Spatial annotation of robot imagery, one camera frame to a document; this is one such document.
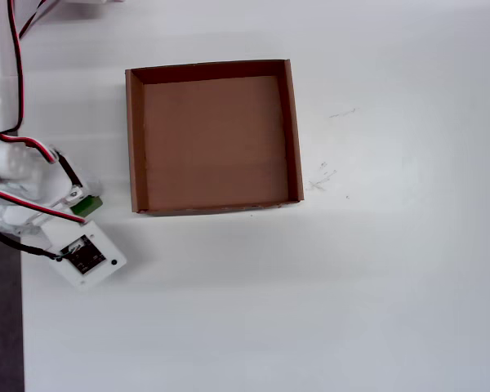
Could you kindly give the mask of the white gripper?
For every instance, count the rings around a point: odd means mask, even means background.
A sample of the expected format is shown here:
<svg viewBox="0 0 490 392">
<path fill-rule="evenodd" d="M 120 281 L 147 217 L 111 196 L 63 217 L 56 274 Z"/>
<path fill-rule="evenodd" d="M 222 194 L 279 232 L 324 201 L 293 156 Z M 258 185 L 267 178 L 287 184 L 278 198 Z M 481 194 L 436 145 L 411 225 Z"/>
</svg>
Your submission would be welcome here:
<svg viewBox="0 0 490 392">
<path fill-rule="evenodd" d="M 58 149 L 49 163 L 36 149 L 0 149 L 0 232 L 38 234 L 63 213 L 63 221 L 87 222 L 74 208 L 90 196 L 100 197 L 98 178 L 84 171 Z"/>
</svg>

